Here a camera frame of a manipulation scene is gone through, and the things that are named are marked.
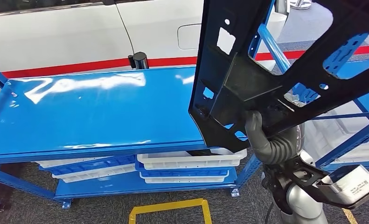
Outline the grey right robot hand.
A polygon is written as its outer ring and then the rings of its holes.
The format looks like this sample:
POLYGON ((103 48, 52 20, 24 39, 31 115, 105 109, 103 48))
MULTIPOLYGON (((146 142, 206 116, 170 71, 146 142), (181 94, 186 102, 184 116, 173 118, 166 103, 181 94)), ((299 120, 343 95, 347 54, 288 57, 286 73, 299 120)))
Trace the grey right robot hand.
POLYGON ((262 129, 262 115, 258 111, 247 112, 245 131, 255 156, 263 164, 283 163, 304 148, 305 124, 289 128, 267 137, 262 129))

